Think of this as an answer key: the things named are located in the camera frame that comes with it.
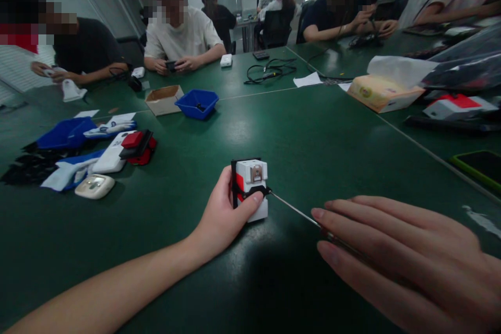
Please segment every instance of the smartphone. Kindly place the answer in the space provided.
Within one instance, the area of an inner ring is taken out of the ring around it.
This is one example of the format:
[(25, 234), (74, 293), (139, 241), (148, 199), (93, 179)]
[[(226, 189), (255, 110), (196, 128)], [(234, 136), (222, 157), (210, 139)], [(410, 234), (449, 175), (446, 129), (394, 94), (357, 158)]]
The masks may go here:
[(485, 185), (501, 192), (501, 156), (498, 154), (481, 150), (454, 156), (450, 162)]
[(170, 60), (166, 62), (165, 67), (170, 70), (171, 73), (176, 73), (176, 61), (175, 60)]
[(268, 55), (266, 52), (264, 51), (258, 51), (258, 52), (254, 52), (252, 53), (254, 55), (254, 57), (261, 61), (261, 60), (268, 60), (270, 58), (270, 55)]

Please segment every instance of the white shirt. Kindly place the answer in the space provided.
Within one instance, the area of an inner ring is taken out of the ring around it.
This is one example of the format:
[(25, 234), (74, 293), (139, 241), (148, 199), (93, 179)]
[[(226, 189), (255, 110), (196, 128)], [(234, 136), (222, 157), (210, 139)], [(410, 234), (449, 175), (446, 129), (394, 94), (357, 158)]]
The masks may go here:
[(146, 35), (145, 57), (168, 60), (202, 55), (216, 44), (223, 44), (210, 18), (190, 6), (185, 8), (184, 22), (178, 28), (166, 23), (165, 16), (159, 14), (148, 25)]
[[(266, 8), (264, 8), (261, 12), (259, 12), (259, 20), (261, 22), (265, 21), (266, 17), (266, 12), (267, 11), (273, 11), (273, 10), (282, 10), (282, 0), (273, 0)], [(298, 16), (301, 14), (301, 5), (296, 4), (296, 12), (295, 16)]]

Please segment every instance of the hand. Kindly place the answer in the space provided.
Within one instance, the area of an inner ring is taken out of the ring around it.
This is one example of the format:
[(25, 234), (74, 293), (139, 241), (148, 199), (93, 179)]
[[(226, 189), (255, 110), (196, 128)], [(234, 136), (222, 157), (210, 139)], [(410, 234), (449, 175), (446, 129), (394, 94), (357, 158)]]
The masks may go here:
[(39, 63), (39, 62), (32, 62), (31, 63), (31, 70), (33, 73), (39, 75), (40, 77), (47, 77), (45, 73), (43, 72), (46, 69), (52, 69), (49, 65)]
[(202, 65), (199, 56), (185, 56), (176, 62), (177, 71), (197, 70)]
[(69, 79), (76, 83), (77, 85), (82, 85), (86, 83), (86, 78), (84, 75), (77, 75), (73, 72), (63, 72), (57, 71), (52, 76), (52, 82), (55, 84), (62, 84), (65, 79)]
[(226, 167), (216, 184), (197, 228), (189, 236), (209, 261), (225, 250), (257, 211), (263, 194), (257, 192), (233, 209), (231, 167)]
[(382, 197), (313, 209), (333, 235), (366, 255), (388, 279), (329, 242), (318, 250), (338, 276), (410, 333), (487, 333), (501, 327), (501, 261), (482, 253), (466, 227), (441, 214)]
[(167, 69), (167, 61), (163, 59), (155, 60), (155, 70), (160, 76), (168, 76), (170, 74), (169, 70)]
[(364, 7), (364, 10), (361, 10), (356, 15), (355, 19), (349, 24), (351, 32), (355, 32), (360, 25), (365, 25), (366, 23), (368, 23), (375, 11), (376, 5), (374, 4)]
[(390, 36), (393, 35), (393, 33), (397, 30), (397, 28), (398, 28), (398, 21), (389, 20), (383, 22), (383, 24), (379, 28), (379, 38), (388, 39)]

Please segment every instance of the red and white device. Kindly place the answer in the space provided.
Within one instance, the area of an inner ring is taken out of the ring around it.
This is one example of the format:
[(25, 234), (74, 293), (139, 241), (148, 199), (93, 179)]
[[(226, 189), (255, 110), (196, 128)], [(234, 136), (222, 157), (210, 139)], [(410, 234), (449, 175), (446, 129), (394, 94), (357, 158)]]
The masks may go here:
[[(233, 208), (236, 209), (251, 194), (263, 192), (264, 195), (271, 192), (266, 186), (268, 179), (268, 164), (260, 158), (238, 160), (231, 162), (233, 181)], [(268, 200), (264, 197), (263, 202), (256, 213), (247, 223), (268, 217)]]

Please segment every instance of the phone screen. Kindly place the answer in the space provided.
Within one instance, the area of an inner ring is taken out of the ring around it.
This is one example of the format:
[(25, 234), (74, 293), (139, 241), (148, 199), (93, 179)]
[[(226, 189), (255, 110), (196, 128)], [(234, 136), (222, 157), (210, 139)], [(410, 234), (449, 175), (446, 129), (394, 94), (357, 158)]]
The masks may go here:
[(456, 157), (498, 184), (501, 184), (501, 157), (489, 151), (479, 151)]

